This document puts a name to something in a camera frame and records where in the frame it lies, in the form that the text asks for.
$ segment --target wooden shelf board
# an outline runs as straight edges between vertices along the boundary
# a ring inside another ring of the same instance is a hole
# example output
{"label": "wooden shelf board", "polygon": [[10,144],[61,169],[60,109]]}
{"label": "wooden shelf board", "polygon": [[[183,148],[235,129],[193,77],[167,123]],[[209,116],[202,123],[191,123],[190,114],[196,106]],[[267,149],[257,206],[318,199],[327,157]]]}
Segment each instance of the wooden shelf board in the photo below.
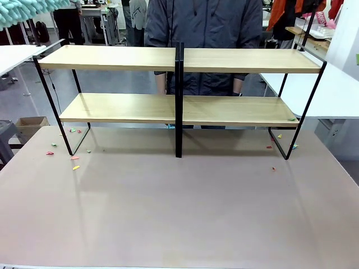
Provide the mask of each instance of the wooden shelf board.
{"label": "wooden shelf board", "polygon": [[66,45],[39,61],[42,68],[174,71],[174,48]]}
{"label": "wooden shelf board", "polygon": [[185,49],[185,72],[319,73],[294,49]]}
{"label": "wooden shelf board", "polygon": [[[174,71],[174,48],[67,45],[40,60],[42,68]],[[185,49],[185,72],[319,73],[291,49]]]}
{"label": "wooden shelf board", "polygon": [[[298,121],[279,98],[184,96],[183,124],[296,127]],[[63,122],[173,124],[174,96],[79,94],[60,116]]]}
{"label": "wooden shelf board", "polygon": [[60,115],[63,122],[174,123],[174,96],[78,94]]}

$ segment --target metal stand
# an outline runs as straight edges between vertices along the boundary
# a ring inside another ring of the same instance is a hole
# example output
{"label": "metal stand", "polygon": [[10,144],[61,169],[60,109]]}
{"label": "metal stand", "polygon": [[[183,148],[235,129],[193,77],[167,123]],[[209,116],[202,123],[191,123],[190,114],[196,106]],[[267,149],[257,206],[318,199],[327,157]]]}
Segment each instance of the metal stand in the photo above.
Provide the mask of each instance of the metal stand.
{"label": "metal stand", "polygon": [[[70,143],[68,142],[68,139],[67,139],[67,136],[66,136],[66,132],[65,132],[65,130],[63,129],[63,125],[62,125],[61,120],[60,120],[60,118],[59,118],[59,115],[58,115],[58,113],[57,113],[56,106],[55,106],[55,103],[54,103],[54,101],[53,101],[53,99],[52,99],[52,96],[51,96],[49,87],[48,87],[48,85],[47,85],[47,83],[46,83],[46,80],[45,80],[43,71],[42,71],[41,66],[40,66],[40,64],[39,64],[38,55],[34,55],[34,56],[33,56],[33,60],[34,60],[34,63],[35,63],[36,70],[38,71],[38,74],[39,74],[39,76],[40,76],[40,80],[41,80],[41,82],[42,82],[42,84],[43,84],[43,86],[44,86],[44,89],[45,89],[47,98],[49,99],[49,102],[50,102],[52,111],[53,111],[53,113],[54,113],[54,115],[55,115],[55,118],[56,118],[56,121],[57,121],[57,124],[58,124],[58,126],[59,126],[59,128],[60,128],[60,131],[61,131],[63,140],[64,140],[64,142],[65,142],[65,145],[66,145],[66,147],[67,147],[68,153],[72,156],[72,155],[74,155],[74,154],[76,153],[76,151],[79,149],[79,147],[80,147],[82,141],[84,140],[84,138],[86,137],[87,133],[89,132],[89,130],[90,130],[90,128],[91,128],[91,125],[90,125],[90,123],[88,122],[88,128],[87,128],[87,130],[86,130],[86,131],[84,132],[84,134],[82,135],[82,138],[81,138],[80,142],[77,144],[77,146],[75,147],[75,149],[72,150],[72,149],[71,149],[71,146],[70,146]],[[72,70],[72,74],[73,74],[73,77],[74,77],[75,82],[76,82],[77,90],[78,90],[78,92],[79,92],[79,94],[80,94],[80,93],[82,93],[82,92],[81,92],[81,87],[80,87],[79,79],[77,78],[76,71],[75,71],[74,69]]]}
{"label": "metal stand", "polygon": [[[310,51],[308,51],[306,48],[304,48],[303,46],[299,45],[298,43],[296,43],[296,44],[294,45],[294,49],[297,49],[298,46],[301,48],[301,50],[305,50],[305,51],[307,51],[308,53],[310,53],[312,56],[314,56],[315,58],[321,60],[321,61],[323,62],[323,64],[322,64],[321,69],[320,69],[320,71],[319,71],[318,78],[317,78],[316,81],[315,81],[315,84],[314,84],[314,87],[313,87],[313,89],[312,89],[312,92],[311,92],[311,94],[310,94],[310,96],[309,96],[308,102],[307,102],[307,104],[306,104],[306,106],[305,106],[305,108],[304,108],[304,112],[303,112],[302,117],[301,117],[301,119],[300,119],[300,121],[299,121],[299,124],[298,124],[298,126],[297,126],[296,133],[294,134],[294,137],[293,137],[293,140],[292,140],[292,143],[291,143],[291,145],[290,145],[290,148],[289,148],[288,153],[285,153],[285,152],[284,152],[282,146],[280,145],[279,141],[277,140],[277,137],[276,137],[276,136],[273,134],[273,132],[271,131],[271,127],[268,128],[268,131],[269,131],[270,136],[273,138],[275,144],[277,145],[277,147],[278,147],[280,153],[282,154],[282,156],[284,157],[285,160],[288,160],[289,157],[290,157],[290,155],[291,155],[291,153],[292,153],[293,147],[294,147],[294,145],[295,145],[295,143],[296,143],[297,137],[298,137],[298,135],[299,135],[299,132],[300,132],[301,127],[302,127],[302,125],[303,125],[303,122],[304,122],[304,120],[305,120],[305,116],[306,116],[306,114],[307,114],[307,111],[308,111],[309,106],[310,106],[310,104],[311,104],[311,102],[312,102],[312,99],[313,99],[313,97],[314,97],[315,91],[316,91],[316,89],[317,89],[317,87],[318,87],[318,84],[319,84],[319,82],[320,82],[320,79],[321,79],[321,77],[322,77],[322,75],[323,75],[323,73],[324,73],[324,70],[325,70],[325,67],[326,67],[326,64],[327,64],[327,62],[326,62],[325,60],[323,60],[323,59],[321,59],[320,57],[316,56],[314,53],[311,53]],[[285,75],[284,75],[284,79],[283,79],[283,83],[282,83],[282,87],[280,88],[280,92],[279,92],[279,94],[278,94],[278,98],[280,98],[280,96],[282,95],[283,88],[284,88],[284,85],[285,85],[285,83],[286,83],[287,77],[288,77],[288,74],[285,74]]]}
{"label": "metal stand", "polygon": [[183,59],[185,56],[185,44],[176,44],[175,75],[175,106],[176,106],[176,157],[182,158],[182,131],[183,131]]}

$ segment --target person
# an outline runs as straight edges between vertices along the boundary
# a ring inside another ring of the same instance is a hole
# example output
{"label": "person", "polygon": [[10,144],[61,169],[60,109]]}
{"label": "person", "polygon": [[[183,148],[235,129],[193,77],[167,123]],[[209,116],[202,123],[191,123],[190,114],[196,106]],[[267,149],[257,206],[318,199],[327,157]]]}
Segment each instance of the person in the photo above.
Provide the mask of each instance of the person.
{"label": "person", "polygon": [[131,22],[130,0],[122,0],[122,10],[126,24],[126,46],[133,46],[133,31]]}
{"label": "person", "polygon": [[61,7],[53,12],[60,39],[63,44],[69,44],[68,32],[71,32],[76,45],[83,45],[80,15],[82,14],[80,0],[70,0],[70,5]]}
{"label": "person", "polygon": [[144,47],[145,28],[147,18],[146,0],[130,0],[132,32],[134,34],[134,46]]}
{"label": "person", "polygon": [[[185,48],[258,48],[262,9],[261,0],[150,0],[145,46],[175,47],[176,42],[184,42]],[[163,72],[155,75],[158,93],[174,94],[174,76],[169,73],[166,78]],[[183,94],[240,96],[245,77],[185,73]]]}

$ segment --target cardboard box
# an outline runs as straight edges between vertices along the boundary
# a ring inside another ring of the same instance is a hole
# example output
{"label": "cardboard box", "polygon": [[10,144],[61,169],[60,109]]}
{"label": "cardboard box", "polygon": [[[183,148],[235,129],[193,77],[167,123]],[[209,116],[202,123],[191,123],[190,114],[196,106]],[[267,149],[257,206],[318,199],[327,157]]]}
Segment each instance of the cardboard box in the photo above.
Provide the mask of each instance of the cardboard box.
{"label": "cardboard box", "polygon": [[50,125],[46,117],[20,118],[16,122],[16,128],[21,134],[17,136],[20,143],[25,144],[42,126]]}

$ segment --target white table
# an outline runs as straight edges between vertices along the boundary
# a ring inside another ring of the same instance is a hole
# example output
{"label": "white table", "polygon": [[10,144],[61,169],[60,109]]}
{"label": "white table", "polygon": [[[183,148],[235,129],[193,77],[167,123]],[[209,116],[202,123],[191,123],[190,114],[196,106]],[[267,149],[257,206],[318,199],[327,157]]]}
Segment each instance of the white table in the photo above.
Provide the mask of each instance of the white table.
{"label": "white table", "polygon": [[35,45],[9,45],[0,46],[0,76],[14,69],[19,64],[40,53],[46,46]]}
{"label": "white table", "polygon": [[[316,63],[320,61],[305,53]],[[267,85],[278,94],[284,74],[261,74]],[[316,74],[289,74],[282,99],[293,114],[302,117],[317,79]],[[359,119],[359,82],[328,63],[307,112],[308,119],[334,119],[325,144],[330,146],[346,119]]]}
{"label": "white table", "polygon": [[[0,46],[0,76],[14,69],[17,79],[24,86],[24,96],[30,96],[31,93],[29,92],[20,69],[17,66],[30,59],[33,55],[41,53],[45,49],[46,46],[37,47],[35,45]],[[39,115],[32,98],[31,102],[35,108],[36,114]]]}

